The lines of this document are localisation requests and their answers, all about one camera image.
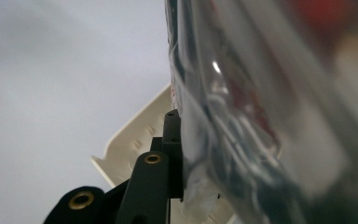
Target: gray background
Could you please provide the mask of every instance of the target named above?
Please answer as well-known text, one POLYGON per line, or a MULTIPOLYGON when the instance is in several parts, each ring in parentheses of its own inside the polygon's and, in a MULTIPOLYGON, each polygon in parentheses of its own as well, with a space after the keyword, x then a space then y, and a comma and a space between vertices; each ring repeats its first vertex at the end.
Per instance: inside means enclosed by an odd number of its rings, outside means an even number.
POLYGON ((109 190, 90 156, 169 80, 162 0, 0 1, 0 224, 109 190))

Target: plastic wrap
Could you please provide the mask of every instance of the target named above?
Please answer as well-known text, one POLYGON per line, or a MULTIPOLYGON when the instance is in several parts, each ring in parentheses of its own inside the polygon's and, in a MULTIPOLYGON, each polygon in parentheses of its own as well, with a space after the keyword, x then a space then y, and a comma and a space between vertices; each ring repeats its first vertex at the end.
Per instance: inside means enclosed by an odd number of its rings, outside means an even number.
POLYGON ((358 223, 358 1, 166 6, 188 213, 358 223))

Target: white plastic part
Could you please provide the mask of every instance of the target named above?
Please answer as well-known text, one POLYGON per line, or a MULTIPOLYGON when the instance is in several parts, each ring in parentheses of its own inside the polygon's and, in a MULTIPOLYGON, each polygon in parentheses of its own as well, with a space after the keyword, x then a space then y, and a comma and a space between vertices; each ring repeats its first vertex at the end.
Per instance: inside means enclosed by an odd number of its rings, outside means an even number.
MULTIPOLYGON (((136 159, 150 150, 153 137, 161 137, 164 115, 172 110, 171 85, 142 109, 109 141, 103 159, 92 157, 91 161, 106 181, 114 188, 131 177, 136 159)), ((172 224, 200 224, 184 214, 184 204, 171 200, 172 224)), ((231 224, 236 217, 224 198, 216 201, 214 210, 205 224, 231 224)))
POLYGON ((172 110, 170 86, 110 139, 103 159, 91 158, 113 188, 130 178, 136 159, 150 150, 152 138, 162 136, 164 115, 172 110))

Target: brass nut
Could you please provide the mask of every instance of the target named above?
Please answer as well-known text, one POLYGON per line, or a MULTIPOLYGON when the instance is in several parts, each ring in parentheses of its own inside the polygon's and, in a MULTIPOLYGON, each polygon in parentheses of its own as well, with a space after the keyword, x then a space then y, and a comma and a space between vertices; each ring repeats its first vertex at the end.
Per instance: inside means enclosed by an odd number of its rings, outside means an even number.
POLYGON ((145 157, 145 162, 149 164, 156 164, 161 161, 161 157, 157 154, 151 154, 145 157))
POLYGON ((92 204, 93 201, 94 195, 90 191, 81 191, 69 201, 69 207, 72 210, 80 210, 92 204))

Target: black mount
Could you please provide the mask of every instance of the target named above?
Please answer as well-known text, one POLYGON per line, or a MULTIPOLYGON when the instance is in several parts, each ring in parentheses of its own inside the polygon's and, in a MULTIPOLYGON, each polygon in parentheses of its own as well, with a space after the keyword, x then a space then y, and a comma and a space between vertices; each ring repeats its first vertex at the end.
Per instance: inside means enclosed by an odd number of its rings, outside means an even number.
POLYGON ((109 192, 82 187, 65 194, 45 224, 166 224, 170 199, 183 198, 181 120, 177 110, 164 118, 162 137, 135 163, 131 178, 109 192))

